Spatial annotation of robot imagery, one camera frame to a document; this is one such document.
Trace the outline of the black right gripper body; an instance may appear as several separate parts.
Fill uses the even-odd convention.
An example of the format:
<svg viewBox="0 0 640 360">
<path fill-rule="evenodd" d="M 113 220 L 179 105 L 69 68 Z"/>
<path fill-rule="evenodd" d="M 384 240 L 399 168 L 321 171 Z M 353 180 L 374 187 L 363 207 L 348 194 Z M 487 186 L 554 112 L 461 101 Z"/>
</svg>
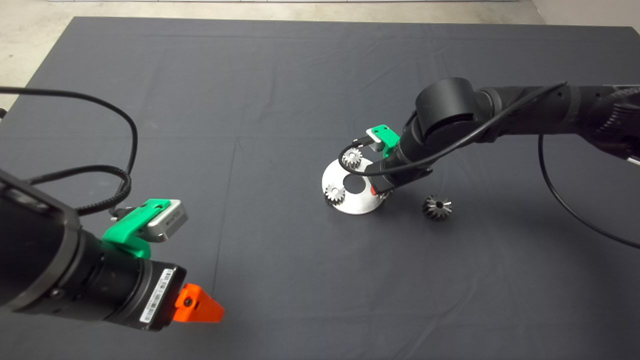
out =
<svg viewBox="0 0 640 360">
<path fill-rule="evenodd" d="M 386 161 L 382 159 L 377 162 L 373 162 L 373 164 L 366 166 L 366 173 L 376 173 L 382 170 L 391 169 L 393 167 L 397 167 L 399 164 Z M 386 175 L 375 175 L 375 176 L 367 176 L 370 185 L 374 186 L 378 192 L 383 192 L 383 194 L 394 191 L 395 189 L 405 186 L 409 183 L 416 182 L 422 178 L 429 176 L 432 173 L 433 169 L 431 167 L 428 168 L 414 168 L 411 170 L 395 172 L 393 174 Z"/>
</svg>

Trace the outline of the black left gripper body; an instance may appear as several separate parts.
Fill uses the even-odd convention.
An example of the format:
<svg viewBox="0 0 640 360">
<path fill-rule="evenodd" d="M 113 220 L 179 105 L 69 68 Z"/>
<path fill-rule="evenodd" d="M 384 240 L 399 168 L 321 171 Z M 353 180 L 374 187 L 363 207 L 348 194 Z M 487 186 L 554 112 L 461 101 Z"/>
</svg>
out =
<svg viewBox="0 0 640 360">
<path fill-rule="evenodd" d="M 178 264 L 142 259 L 139 280 L 115 313 L 115 324 L 142 331 L 161 331 L 169 326 L 186 275 L 186 269 Z"/>
</svg>

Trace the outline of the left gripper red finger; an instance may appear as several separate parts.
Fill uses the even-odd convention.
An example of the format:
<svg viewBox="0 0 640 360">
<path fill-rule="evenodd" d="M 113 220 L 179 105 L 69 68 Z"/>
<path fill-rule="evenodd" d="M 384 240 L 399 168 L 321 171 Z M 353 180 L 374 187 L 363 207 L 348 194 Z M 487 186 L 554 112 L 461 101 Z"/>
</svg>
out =
<svg viewBox="0 0 640 360">
<path fill-rule="evenodd" d="M 175 322 L 221 322 L 223 306 L 196 284 L 185 284 L 174 301 Z"/>
</svg>

